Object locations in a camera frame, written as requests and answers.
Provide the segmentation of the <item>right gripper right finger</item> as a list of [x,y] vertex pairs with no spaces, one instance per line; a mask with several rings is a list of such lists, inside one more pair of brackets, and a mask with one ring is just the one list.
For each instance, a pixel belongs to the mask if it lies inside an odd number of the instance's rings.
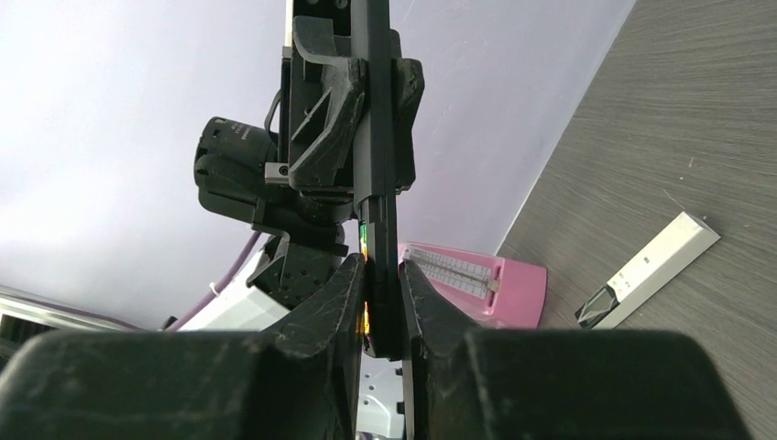
[[410,439],[747,439],[705,350],[652,330],[484,327],[399,266]]

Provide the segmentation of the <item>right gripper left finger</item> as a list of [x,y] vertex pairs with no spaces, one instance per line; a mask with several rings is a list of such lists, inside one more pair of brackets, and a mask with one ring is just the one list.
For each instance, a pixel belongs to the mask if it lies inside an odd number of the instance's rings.
[[4,439],[352,439],[365,260],[262,331],[52,331],[1,376]]

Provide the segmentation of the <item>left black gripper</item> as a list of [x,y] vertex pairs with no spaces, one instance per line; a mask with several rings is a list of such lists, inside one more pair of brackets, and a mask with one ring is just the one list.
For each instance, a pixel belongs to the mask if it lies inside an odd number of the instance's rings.
[[[282,105],[289,183],[303,192],[350,192],[352,147],[366,98],[366,64],[353,56],[347,1],[291,1],[288,91]],[[419,60],[390,30],[396,188],[416,179],[412,129],[425,89]]]

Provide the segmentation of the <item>black remote control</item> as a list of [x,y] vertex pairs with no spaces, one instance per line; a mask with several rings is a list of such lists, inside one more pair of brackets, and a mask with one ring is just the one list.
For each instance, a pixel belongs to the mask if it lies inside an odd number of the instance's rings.
[[396,172],[388,1],[351,3],[352,55],[366,62],[366,100],[354,140],[354,202],[366,240],[367,308],[377,358],[401,358]]

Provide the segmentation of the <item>yellow green battery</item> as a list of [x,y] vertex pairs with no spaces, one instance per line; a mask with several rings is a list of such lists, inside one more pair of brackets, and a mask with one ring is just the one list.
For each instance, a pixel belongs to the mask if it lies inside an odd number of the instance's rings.
[[[363,260],[365,262],[365,269],[367,269],[367,263],[368,263],[368,253],[367,253],[367,225],[360,223],[358,226],[358,240],[359,240],[359,251],[362,254]],[[362,312],[362,335],[364,339],[368,342],[369,341],[369,335],[370,335],[370,324],[369,324],[369,313],[368,313],[368,304],[367,304],[367,289],[368,289],[368,279],[367,274],[364,273],[364,282],[363,282],[363,291],[364,291],[364,302],[363,302],[363,312]]]

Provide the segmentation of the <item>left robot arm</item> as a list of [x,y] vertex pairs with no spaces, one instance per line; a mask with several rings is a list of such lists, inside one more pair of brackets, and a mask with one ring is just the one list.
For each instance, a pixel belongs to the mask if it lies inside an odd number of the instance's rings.
[[216,116],[193,161],[201,206],[270,238],[249,287],[294,309],[353,259],[376,341],[401,323],[398,198],[416,179],[424,93],[386,1],[290,1],[280,82],[261,126]]

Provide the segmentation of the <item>pink metronome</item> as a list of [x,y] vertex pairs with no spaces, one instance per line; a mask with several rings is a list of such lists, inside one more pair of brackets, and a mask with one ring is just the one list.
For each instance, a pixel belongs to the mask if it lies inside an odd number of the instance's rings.
[[432,286],[481,325],[535,329],[542,316],[547,269],[509,258],[407,242],[399,260],[415,262]]

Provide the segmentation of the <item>white silver prism bar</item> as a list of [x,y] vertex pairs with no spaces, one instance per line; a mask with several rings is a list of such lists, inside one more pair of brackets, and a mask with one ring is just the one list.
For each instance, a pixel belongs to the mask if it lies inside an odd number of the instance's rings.
[[582,329],[613,329],[720,239],[681,212],[575,312]]

